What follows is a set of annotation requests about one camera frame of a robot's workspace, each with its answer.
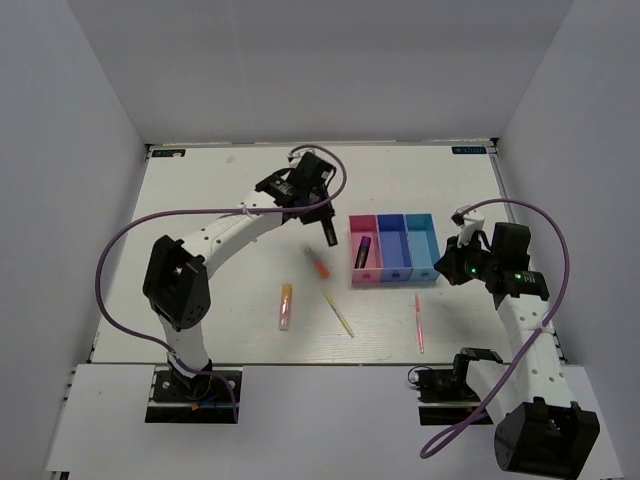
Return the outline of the orange cap clear highlighter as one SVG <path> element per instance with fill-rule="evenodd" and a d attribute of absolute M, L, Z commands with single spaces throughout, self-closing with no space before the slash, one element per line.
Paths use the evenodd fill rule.
<path fill-rule="evenodd" d="M 330 277 L 330 272 L 326 263 L 311 247 L 303 247 L 302 252 L 305 258 L 312 264 L 314 270 L 321 279 L 326 280 Z"/>

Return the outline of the pink thin pen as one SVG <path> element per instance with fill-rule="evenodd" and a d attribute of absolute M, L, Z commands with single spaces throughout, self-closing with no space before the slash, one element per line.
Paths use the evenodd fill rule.
<path fill-rule="evenodd" d="M 416 331 L 417 331 L 417 341 L 419 346 L 419 352 L 420 354 L 424 354 L 425 346 L 424 346 L 422 310 L 421 310 L 420 297 L 417 293 L 414 294 L 414 308 L 415 308 L 415 321 L 416 321 Z"/>

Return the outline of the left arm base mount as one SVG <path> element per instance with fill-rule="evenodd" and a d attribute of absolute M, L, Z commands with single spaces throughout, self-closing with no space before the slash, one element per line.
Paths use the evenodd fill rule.
<path fill-rule="evenodd" d="M 216 377 L 193 378 L 190 386 L 169 368 L 157 369 L 152 378 L 145 419 L 147 424 L 236 424 L 240 413 L 243 371 L 219 373 L 233 388 L 230 393 Z"/>

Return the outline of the purple cap black marker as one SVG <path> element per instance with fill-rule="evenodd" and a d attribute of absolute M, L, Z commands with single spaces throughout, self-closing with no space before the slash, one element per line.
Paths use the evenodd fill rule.
<path fill-rule="evenodd" d="M 354 261 L 355 269 L 363 269 L 366 266 L 371 243 L 372 238 L 370 236 L 363 235 L 361 237 Z"/>

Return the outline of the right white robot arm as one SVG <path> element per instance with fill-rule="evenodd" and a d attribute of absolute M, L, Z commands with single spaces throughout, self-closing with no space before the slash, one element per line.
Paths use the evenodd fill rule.
<path fill-rule="evenodd" d="M 492 295 L 512 352 L 503 364 L 490 351 L 470 351 L 453 371 L 461 397 L 479 397 L 479 409 L 495 424 L 494 453 L 504 471 L 576 479 L 600 433 L 596 413 L 580 407 L 556 348 L 549 291 L 542 273 L 529 267 L 531 233 L 499 222 L 484 242 L 480 220 L 464 221 L 448 239 L 436 270 L 457 286 L 482 282 Z"/>

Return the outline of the orange pink clear highlighter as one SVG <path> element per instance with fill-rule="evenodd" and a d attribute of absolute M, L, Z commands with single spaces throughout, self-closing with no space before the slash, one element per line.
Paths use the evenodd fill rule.
<path fill-rule="evenodd" d="M 290 318 L 291 318 L 292 297 L 293 297 L 292 285 L 289 283 L 283 284 L 281 289 L 279 323 L 278 323 L 278 327 L 280 331 L 287 331 L 289 329 Z"/>

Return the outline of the yellow thin pen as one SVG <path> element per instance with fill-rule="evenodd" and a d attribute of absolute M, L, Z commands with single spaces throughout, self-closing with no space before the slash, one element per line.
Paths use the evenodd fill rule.
<path fill-rule="evenodd" d="M 348 321 L 346 320 L 344 315 L 341 313 L 341 311 L 337 307 L 337 305 L 336 305 L 333 297 L 330 295 L 330 293 L 328 291 L 326 291 L 326 290 L 322 290 L 322 295 L 325 298 L 325 300 L 327 301 L 327 303 L 329 304 L 331 310 L 333 311 L 333 313 L 337 317 L 338 321 L 340 322 L 340 324 L 342 325 L 342 327 L 344 328 L 346 333 L 349 335 L 349 337 L 350 338 L 355 338 L 355 333 L 354 333 L 352 327 L 350 326 L 350 324 L 348 323 Z"/>

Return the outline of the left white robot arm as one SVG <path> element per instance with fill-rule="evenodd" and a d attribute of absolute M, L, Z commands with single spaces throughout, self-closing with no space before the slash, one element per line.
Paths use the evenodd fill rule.
<path fill-rule="evenodd" d="M 213 223 L 177 240 L 165 235 L 152 248 L 142 291 L 171 348 L 168 364 L 177 387 L 199 399 L 211 387 L 212 363 L 200 322 L 211 306 L 209 280 L 232 256 L 291 219 L 319 222 L 327 244 L 337 244 L 328 201 L 336 167 L 307 150 L 255 185 L 239 205 Z"/>

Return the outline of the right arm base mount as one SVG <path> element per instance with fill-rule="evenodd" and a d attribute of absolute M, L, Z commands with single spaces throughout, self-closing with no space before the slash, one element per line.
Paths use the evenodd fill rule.
<path fill-rule="evenodd" d="M 410 388 L 418 392 L 418 415 L 421 426 L 449 426 L 464 420 L 480 403 L 466 383 L 471 362 L 490 361 L 502 364 L 493 350 L 462 348 L 447 368 L 412 367 L 407 373 Z"/>

